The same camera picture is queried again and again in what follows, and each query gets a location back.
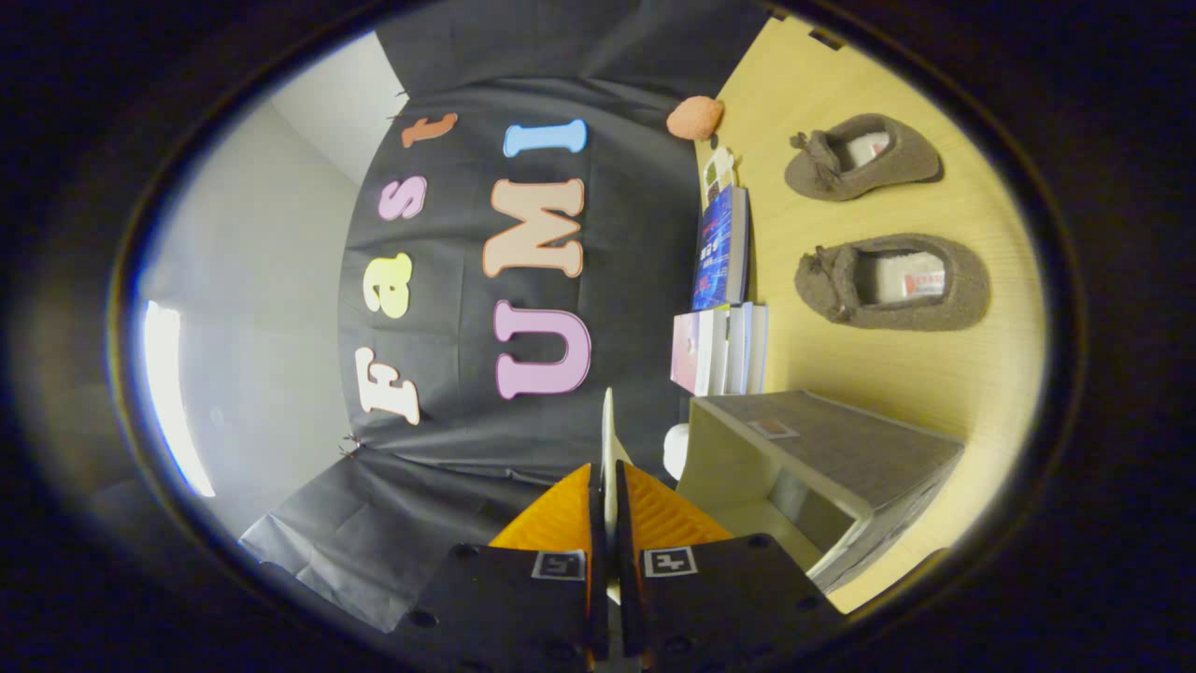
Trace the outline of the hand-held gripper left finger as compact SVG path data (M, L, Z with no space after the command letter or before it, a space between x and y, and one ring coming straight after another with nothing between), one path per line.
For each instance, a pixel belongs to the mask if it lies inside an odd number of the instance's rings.
M592 672L609 657L598 469L585 464L488 544L456 544L390 640L422 672Z

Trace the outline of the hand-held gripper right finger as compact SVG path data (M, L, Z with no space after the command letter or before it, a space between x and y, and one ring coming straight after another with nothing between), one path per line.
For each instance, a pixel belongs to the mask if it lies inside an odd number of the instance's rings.
M622 644L640 669L795 669L837 640L846 614L776 537L730 534L624 461L615 487Z

